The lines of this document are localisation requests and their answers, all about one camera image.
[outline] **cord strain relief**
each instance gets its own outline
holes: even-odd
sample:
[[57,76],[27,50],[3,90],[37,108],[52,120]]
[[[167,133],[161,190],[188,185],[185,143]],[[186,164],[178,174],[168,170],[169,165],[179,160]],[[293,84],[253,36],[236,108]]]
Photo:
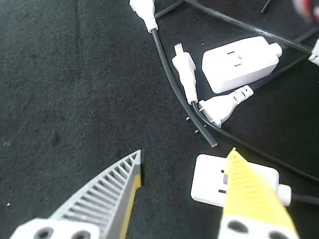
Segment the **cord strain relief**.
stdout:
[[253,94],[254,94],[254,91],[248,85],[246,85],[246,86],[243,86],[243,87],[235,90],[230,95],[232,97],[234,97],[234,99],[236,100],[237,104],[239,105],[244,100],[246,100],[249,97],[251,97]]

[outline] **white power strip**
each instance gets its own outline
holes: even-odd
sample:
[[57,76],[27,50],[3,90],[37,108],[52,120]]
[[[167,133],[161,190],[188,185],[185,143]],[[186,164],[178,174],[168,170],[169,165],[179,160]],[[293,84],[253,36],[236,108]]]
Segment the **white power strip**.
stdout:
[[[227,184],[225,184],[224,173],[226,158],[201,154],[196,159],[191,197],[195,201],[224,207]],[[279,184],[279,173],[276,169],[255,163],[250,165],[263,176],[274,192],[285,205],[291,203],[291,187]]]

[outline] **white plug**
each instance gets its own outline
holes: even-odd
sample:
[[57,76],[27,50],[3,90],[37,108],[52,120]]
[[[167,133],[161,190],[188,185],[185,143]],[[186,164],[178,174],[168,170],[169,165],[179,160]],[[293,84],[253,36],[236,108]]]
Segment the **white plug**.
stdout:
[[212,91],[219,94],[270,75],[282,53],[277,43],[251,37],[204,52],[202,70]]
[[144,20],[145,26],[149,33],[153,29],[159,29],[154,16],[154,0],[130,0],[130,6],[133,11]]
[[[288,185],[279,184],[279,173],[276,169],[249,163],[273,188],[279,200],[289,206],[292,191]],[[195,201],[224,207],[227,193],[227,180],[224,169],[226,158],[200,154],[196,159],[191,197]]]
[[308,58],[308,60],[319,66],[319,39],[317,40],[312,50],[312,55]]
[[173,57],[172,62],[179,74],[179,80],[184,87],[187,102],[191,105],[192,102],[197,103],[196,66],[190,54],[184,52],[182,44],[174,46],[176,56]]
[[229,119],[236,106],[254,94],[249,86],[243,86],[236,91],[225,95],[215,96],[207,101],[200,101],[200,111],[217,127]]

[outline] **extension cord outlet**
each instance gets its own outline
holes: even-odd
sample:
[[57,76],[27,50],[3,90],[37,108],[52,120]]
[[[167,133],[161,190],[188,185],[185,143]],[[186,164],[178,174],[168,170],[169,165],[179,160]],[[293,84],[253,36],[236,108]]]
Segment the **extension cord outlet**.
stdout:
[[[279,184],[279,173],[276,169],[249,163],[274,189],[277,197],[285,205],[291,203],[291,187]],[[201,154],[196,159],[191,197],[193,200],[224,207],[227,193],[224,169],[226,158]]]
[[204,52],[202,70],[219,94],[270,75],[282,53],[279,44],[262,36],[246,38]]

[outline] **black cable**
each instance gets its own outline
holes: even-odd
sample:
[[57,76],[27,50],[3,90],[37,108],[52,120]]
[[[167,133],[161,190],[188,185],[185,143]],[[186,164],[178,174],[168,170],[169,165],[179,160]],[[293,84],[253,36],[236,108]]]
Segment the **black cable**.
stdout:
[[[295,42],[305,41],[309,37],[311,37],[313,34],[315,34],[317,31],[318,31],[317,28],[312,28],[309,31],[302,34],[301,36],[297,37],[295,39]],[[263,79],[260,79],[259,81],[255,81],[254,83],[249,84],[250,88],[253,89],[253,91],[256,91],[258,88],[262,87],[266,83],[270,82],[272,79],[280,76],[281,74],[283,74],[286,71],[290,70],[291,68],[295,67],[296,65],[298,65],[300,62],[306,60],[307,58],[308,58],[308,56],[302,56],[302,57],[298,58],[294,62],[290,63],[288,66],[285,66],[284,68],[282,68],[278,71],[274,71],[272,74],[270,74],[269,76],[266,76]]]
[[253,91],[256,91],[257,89],[264,86],[265,84],[267,84],[268,82],[270,82],[274,78],[280,76],[281,74],[285,73],[286,71],[290,70],[291,68],[297,66],[299,63],[301,63],[302,61],[304,61],[306,59],[308,59],[308,56],[302,56],[302,57],[298,58],[297,60],[295,60],[294,62],[290,63],[288,66],[283,67],[279,71],[274,72],[274,73],[270,74],[269,76],[267,76],[259,81],[255,81],[254,83],[249,84],[249,87]]
[[190,117],[190,119],[193,121],[194,125],[198,128],[199,132],[204,136],[204,138],[208,141],[211,147],[215,147],[217,145],[216,140],[213,138],[213,136],[208,132],[208,130],[202,125],[202,123],[198,120],[198,118],[194,115],[191,108],[188,106],[188,103],[186,102],[182,92],[180,91],[175,78],[170,70],[170,67],[168,65],[166,55],[164,53],[163,47],[160,42],[159,35],[157,33],[156,29],[152,30],[152,36],[154,38],[154,42],[156,45],[156,48],[159,53],[160,61],[163,65],[164,71],[166,73],[166,76],[168,78],[168,81],[170,83],[170,86],[172,87],[176,97],[178,98],[180,104],[183,106],[184,110]]
[[274,158],[273,156],[270,156],[270,155],[266,154],[265,152],[263,152],[263,151],[261,151],[261,150],[255,148],[254,146],[252,146],[252,145],[250,145],[250,144],[248,144],[248,143],[242,141],[241,139],[239,139],[239,138],[233,136],[232,134],[230,134],[230,133],[228,133],[228,132],[222,130],[221,128],[218,128],[217,126],[215,126],[214,124],[212,124],[211,122],[209,122],[209,121],[207,120],[206,116],[203,115],[203,114],[199,111],[198,105],[197,105],[195,102],[192,102],[192,106],[193,106],[193,108],[194,108],[195,113],[197,114],[197,116],[198,116],[200,119],[202,119],[202,120],[205,122],[206,125],[210,126],[214,131],[216,131],[216,132],[220,133],[221,135],[223,135],[223,136],[225,136],[225,137],[231,139],[232,141],[234,141],[234,142],[236,142],[236,143],[238,143],[238,144],[240,144],[240,145],[246,147],[247,149],[249,149],[249,150],[251,150],[251,151],[253,151],[253,152],[255,152],[255,153],[261,155],[262,157],[268,159],[269,161],[271,161],[271,162],[273,162],[273,163],[276,163],[276,164],[278,164],[278,165],[280,165],[280,166],[282,166],[282,167],[288,169],[289,171],[295,173],[296,175],[298,175],[298,176],[300,176],[300,177],[302,177],[302,178],[304,178],[304,179],[307,179],[307,180],[310,180],[310,181],[313,181],[313,182],[319,184],[319,178],[316,178],[316,177],[314,177],[314,176],[312,176],[312,175],[310,175],[310,174],[307,174],[307,173],[305,173],[305,172],[303,172],[303,171],[300,171],[299,169],[296,169],[296,168],[294,168],[293,166],[290,166],[289,164],[286,164],[286,163],[284,163],[284,162],[282,162],[282,161],[280,161],[280,160]]
[[301,203],[309,203],[309,204],[319,206],[319,198],[316,198],[316,197],[293,194],[291,199],[292,199],[292,201],[301,202]]
[[309,49],[308,47],[302,45],[302,44],[298,44],[298,43],[293,42],[293,41],[291,41],[291,40],[289,40],[289,39],[287,39],[287,38],[285,38],[283,36],[276,35],[276,34],[274,34],[272,32],[269,32],[269,31],[266,31],[264,29],[258,28],[256,26],[253,26],[253,25],[244,23],[242,21],[236,20],[236,19],[234,19],[234,18],[232,18],[230,16],[224,15],[224,14],[222,14],[222,13],[220,13],[218,11],[215,11],[215,10],[213,10],[211,8],[204,7],[197,0],[186,0],[186,2],[189,5],[191,5],[192,7],[194,7],[195,9],[198,9],[201,12],[203,12],[203,13],[209,15],[209,16],[216,17],[216,18],[218,18],[218,19],[220,19],[222,21],[225,21],[227,23],[230,23],[230,24],[233,24],[235,26],[241,27],[242,29],[255,32],[255,33],[259,34],[259,35],[270,37],[275,42],[281,43],[283,45],[286,45],[288,47],[291,47],[293,49],[301,51],[301,52],[303,52],[306,55],[310,56],[312,54],[312,50]]
[[159,11],[158,13],[155,14],[155,18],[160,18],[171,11],[174,11],[176,8],[182,6],[186,1],[185,0],[179,0],[172,5],[168,6],[167,8],[163,9],[162,11]]

